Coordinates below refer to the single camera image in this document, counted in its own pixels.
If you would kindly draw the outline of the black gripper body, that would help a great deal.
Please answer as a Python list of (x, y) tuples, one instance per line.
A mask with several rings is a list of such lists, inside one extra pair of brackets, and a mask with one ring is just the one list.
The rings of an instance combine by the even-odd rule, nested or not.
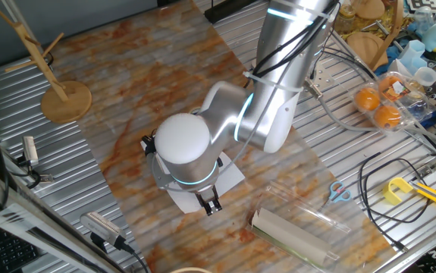
[(200, 205), (202, 199), (206, 201), (212, 201), (214, 197), (217, 197), (219, 199), (218, 191), (216, 190), (214, 184), (206, 186), (196, 192), (196, 198), (198, 199)]

